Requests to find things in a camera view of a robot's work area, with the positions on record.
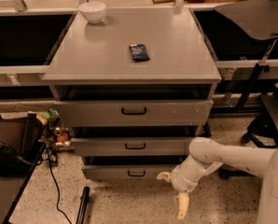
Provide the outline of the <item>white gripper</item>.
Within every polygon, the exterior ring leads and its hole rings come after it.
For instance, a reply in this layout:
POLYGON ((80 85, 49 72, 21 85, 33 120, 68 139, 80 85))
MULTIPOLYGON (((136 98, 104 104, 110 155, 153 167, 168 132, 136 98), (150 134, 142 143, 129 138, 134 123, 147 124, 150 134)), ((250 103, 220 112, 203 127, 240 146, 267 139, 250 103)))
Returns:
POLYGON ((198 182, 191 177, 186 177, 185 174, 181 171, 181 166, 177 165, 172 173, 170 172, 161 172, 157 175, 158 180, 164 180, 168 183, 172 183, 175 190, 179 193, 176 196, 177 203, 177 218, 179 220, 184 219, 189 206, 189 195, 188 193, 192 192, 195 187, 198 185, 198 182))

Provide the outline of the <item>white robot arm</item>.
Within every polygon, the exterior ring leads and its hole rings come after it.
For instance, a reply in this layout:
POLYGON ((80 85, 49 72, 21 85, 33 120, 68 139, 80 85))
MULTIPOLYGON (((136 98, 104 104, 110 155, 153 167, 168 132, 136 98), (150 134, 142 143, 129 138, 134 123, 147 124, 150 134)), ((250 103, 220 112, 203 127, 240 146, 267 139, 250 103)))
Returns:
POLYGON ((227 164, 262 179, 257 224, 278 224, 278 148, 227 146, 209 138, 197 137, 189 146, 189 155, 171 172, 161 172, 158 180, 172 184, 177 217, 186 216, 189 194, 201 178, 227 164))

